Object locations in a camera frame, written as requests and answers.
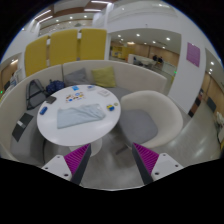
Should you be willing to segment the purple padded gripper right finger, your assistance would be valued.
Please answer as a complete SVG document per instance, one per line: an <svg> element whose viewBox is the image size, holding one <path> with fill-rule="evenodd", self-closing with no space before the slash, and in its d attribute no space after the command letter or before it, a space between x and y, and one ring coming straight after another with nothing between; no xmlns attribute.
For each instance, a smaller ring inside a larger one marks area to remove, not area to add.
<svg viewBox="0 0 224 224"><path fill-rule="evenodd" d="M167 153L158 154L137 143L132 144L132 154L145 185L183 169Z"/></svg>

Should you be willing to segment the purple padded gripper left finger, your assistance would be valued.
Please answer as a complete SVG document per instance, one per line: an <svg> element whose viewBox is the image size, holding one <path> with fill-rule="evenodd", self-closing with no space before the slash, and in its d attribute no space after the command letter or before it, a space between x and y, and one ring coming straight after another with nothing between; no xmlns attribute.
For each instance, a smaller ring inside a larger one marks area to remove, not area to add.
<svg viewBox="0 0 224 224"><path fill-rule="evenodd" d="M42 169L68 180L76 185L81 183L91 155L91 145L86 144L66 156L56 155Z"/></svg>

